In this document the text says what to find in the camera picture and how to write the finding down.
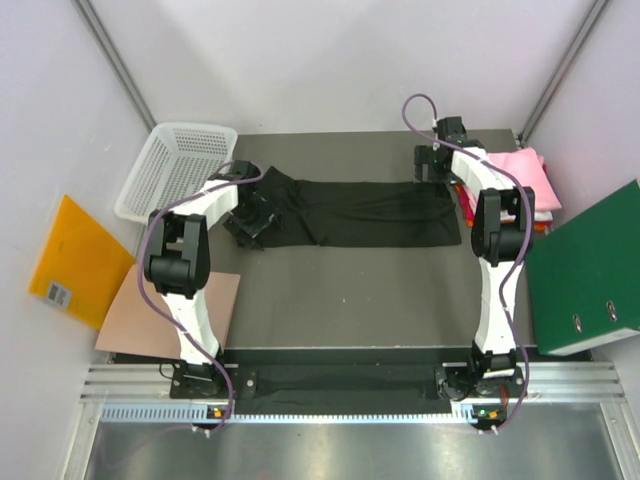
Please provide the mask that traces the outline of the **black printed t-shirt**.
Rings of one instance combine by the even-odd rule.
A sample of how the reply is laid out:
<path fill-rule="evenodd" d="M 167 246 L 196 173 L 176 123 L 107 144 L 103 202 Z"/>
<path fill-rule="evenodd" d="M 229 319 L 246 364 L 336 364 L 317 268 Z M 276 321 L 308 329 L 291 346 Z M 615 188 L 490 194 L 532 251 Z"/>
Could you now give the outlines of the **black printed t-shirt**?
<path fill-rule="evenodd" d="M 433 183 L 295 180 L 271 167 L 256 193 L 278 222 L 261 246 L 432 248 L 457 246 L 461 234 L 448 188 Z"/>

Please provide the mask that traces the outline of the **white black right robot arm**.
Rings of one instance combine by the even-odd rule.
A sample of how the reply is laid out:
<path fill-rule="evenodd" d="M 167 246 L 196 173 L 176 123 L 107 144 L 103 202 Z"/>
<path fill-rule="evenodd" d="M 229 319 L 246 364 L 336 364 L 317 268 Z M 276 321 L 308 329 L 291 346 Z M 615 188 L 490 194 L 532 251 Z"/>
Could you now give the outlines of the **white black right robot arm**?
<path fill-rule="evenodd" d="M 414 149 L 415 180 L 465 186 L 476 198 L 471 247 L 481 269 L 481 313 L 466 380 L 474 393 L 487 396 L 516 372 L 515 296 L 533 243 L 535 193 L 490 162 L 461 118 L 434 121 L 427 136 L 432 145 Z"/>

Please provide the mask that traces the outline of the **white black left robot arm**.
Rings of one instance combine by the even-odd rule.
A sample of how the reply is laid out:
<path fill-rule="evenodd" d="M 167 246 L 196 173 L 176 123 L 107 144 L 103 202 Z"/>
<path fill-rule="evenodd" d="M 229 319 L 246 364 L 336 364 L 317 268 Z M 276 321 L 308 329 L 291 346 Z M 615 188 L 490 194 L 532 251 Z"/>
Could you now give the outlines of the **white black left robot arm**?
<path fill-rule="evenodd" d="M 227 382 L 217 360 L 221 341 L 206 304 L 209 230 L 222 222 L 241 246 L 260 249 L 257 237 L 278 222 L 275 208 L 257 193 L 264 175 L 265 170 L 250 161 L 224 163 L 198 191 L 150 214 L 140 248 L 139 292 L 174 326 L 180 359 L 199 365 L 191 381 L 205 396 L 220 394 Z"/>

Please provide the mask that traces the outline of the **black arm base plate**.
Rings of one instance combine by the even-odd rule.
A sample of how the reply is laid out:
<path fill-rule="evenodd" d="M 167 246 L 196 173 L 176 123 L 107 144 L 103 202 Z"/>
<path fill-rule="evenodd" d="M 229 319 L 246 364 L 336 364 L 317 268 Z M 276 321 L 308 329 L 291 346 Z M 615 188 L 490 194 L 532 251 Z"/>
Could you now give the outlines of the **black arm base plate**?
<path fill-rule="evenodd" d="M 234 400 L 236 413 L 445 413 L 455 400 L 518 397 L 523 372 L 477 380 L 467 348 L 228 349 L 225 371 L 172 362 L 170 396 Z"/>

